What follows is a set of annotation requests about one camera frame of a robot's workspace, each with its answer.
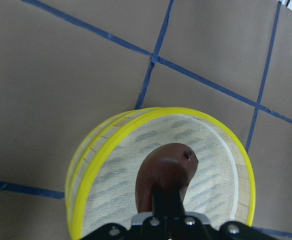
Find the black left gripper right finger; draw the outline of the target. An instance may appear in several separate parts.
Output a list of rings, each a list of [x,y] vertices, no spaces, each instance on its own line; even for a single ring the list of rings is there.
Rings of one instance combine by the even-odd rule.
[[[168,193],[168,215],[170,218],[180,218],[185,215],[180,191],[176,188]]]

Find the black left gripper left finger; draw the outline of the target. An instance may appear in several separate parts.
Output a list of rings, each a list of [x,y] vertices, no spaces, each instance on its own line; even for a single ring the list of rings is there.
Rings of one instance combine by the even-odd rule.
[[[152,194],[152,213],[155,217],[167,218],[169,217],[169,205],[167,195],[164,190],[155,185],[151,191]]]

